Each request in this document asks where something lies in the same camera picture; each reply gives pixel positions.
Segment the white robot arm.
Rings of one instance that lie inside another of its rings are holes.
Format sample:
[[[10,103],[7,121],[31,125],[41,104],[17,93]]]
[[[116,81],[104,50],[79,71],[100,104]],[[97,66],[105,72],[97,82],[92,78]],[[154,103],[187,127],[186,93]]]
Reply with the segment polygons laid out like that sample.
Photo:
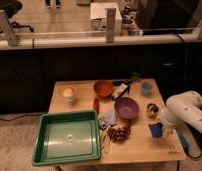
[[[196,91],[170,96],[159,115],[167,128],[175,128],[185,122],[202,134],[202,96]]]

